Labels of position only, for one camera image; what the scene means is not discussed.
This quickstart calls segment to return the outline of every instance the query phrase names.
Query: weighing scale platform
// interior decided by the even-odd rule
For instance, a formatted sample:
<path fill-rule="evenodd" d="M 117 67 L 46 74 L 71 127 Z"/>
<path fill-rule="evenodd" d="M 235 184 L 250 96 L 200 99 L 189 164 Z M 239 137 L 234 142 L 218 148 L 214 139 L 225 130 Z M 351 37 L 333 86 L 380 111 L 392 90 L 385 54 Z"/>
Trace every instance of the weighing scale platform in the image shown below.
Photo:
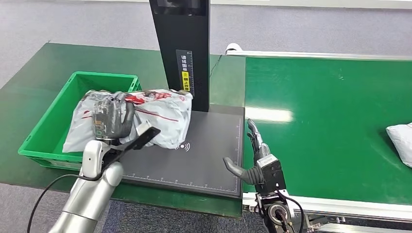
<path fill-rule="evenodd" d="M 123 180 L 241 198 L 241 181 L 226 170 L 223 158 L 242 165 L 243 132 L 243 107 L 192 111 L 186 141 L 174 150 L 152 146 L 127 152 L 121 159 Z"/>

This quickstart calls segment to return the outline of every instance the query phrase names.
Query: black vertical stand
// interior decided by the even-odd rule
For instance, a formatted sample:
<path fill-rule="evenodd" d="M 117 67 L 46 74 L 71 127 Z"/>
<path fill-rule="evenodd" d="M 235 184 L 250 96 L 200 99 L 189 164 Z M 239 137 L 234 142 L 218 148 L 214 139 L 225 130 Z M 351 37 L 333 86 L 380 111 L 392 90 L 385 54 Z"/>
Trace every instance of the black vertical stand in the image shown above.
<path fill-rule="evenodd" d="M 193 95 L 209 111 L 209 0 L 149 0 L 170 89 Z"/>

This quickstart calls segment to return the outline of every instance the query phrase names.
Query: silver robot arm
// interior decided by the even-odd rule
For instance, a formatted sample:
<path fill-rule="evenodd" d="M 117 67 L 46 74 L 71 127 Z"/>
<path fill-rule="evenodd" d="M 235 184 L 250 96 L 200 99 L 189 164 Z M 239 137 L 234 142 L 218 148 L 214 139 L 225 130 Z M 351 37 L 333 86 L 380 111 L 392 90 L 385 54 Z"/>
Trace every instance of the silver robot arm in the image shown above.
<path fill-rule="evenodd" d="M 159 132 L 149 122 L 144 122 L 138 127 L 138 138 L 129 144 L 110 146 L 98 140 L 88 142 L 83 152 L 80 176 L 98 177 L 102 169 L 103 174 L 96 181 L 76 180 L 62 214 L 49 233 L 94 232 L 113 191 L 123 177 L 123 166 L 118 159 L 108 163 L 107 168 L 102 168 L 104 155 L 111 149 L 121 151 L 121 154 L 127 150 L 139 150 Z"/>

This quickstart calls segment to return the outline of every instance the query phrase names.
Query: green table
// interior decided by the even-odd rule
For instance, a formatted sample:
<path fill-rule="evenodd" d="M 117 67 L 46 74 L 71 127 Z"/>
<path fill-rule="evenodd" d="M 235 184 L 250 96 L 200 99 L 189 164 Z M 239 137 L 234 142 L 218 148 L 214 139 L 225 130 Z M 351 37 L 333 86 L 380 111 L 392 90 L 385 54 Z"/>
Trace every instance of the green table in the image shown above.
<path fill-rule="evenodd" d="M 412 58 L 242 53 L 246 117 L 306 213 L 412 221 L 412 168 L 385 131 L 412 122 Z"/>
<path fill-rule="evenodd" d="M 218 56 L 210 57 L 211 68 Z M 17 154 L 27 135 L 43 116 L 63 85 L 75 71 L 136 74 L 145 89 L 166 88 L 159 51 L 45 44 L 0 90 L 0 182 L 44 188 L 67 173 L 40 167 Z M 210 101 L 231 106 L 244 105 L 245 58 L 221 58 L 210 78 Z M 59 181 L 54 190 L 69 191 L 74 179 Z M 241 216 L 241 200 L 184 193 L 122 183 L 113 194 L 134 201 L 181 210 L 222 216 Z"/>

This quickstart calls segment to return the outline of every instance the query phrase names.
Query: wireless symbol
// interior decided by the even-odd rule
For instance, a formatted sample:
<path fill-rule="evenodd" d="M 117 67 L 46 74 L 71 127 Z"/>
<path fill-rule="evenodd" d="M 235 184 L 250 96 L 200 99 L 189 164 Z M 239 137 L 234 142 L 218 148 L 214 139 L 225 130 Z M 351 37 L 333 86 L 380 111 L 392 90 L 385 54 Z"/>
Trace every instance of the wireless symbol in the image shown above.
<path fill-rule="evenodd" d="M 189 142 L 184 142 L 184 143 L 180 144 L 180 146 L 175 148 L 175 150 L 177 150 L 177 149 L 184 149 L 186 152 L 188 152 L 189 149 L 190 149 L 190 143 Z"/>

